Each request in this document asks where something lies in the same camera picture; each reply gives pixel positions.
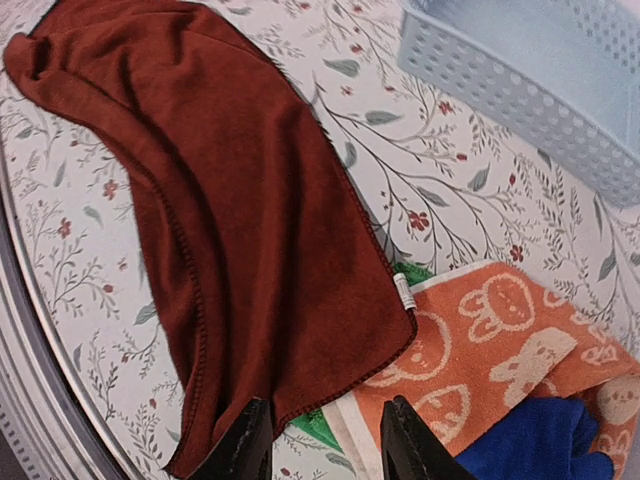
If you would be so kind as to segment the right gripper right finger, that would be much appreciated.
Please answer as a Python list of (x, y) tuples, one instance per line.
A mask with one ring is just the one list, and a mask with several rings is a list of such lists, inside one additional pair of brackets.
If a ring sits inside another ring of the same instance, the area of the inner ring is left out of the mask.
[(403, 396), (384, 403), (380, 434), (385, 480), (475, 480)]

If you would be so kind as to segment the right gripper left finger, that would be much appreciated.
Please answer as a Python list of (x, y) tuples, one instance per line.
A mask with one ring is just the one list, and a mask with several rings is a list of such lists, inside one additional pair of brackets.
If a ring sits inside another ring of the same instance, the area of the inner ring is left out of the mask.
[(189, 480), (272, 478), (270, 402), (251, 399)]

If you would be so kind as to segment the brown towel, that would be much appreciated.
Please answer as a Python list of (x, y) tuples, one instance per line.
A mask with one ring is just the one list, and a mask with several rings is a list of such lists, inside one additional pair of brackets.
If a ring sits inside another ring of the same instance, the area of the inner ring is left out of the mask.
[(61, 1), (4, 52), (39, 107), (126, 169), (185, 391), (168, 472), (191, 479), (253, 398), (274, 431), (415, 338), (366, 211), (312, 109), (209, 7)]

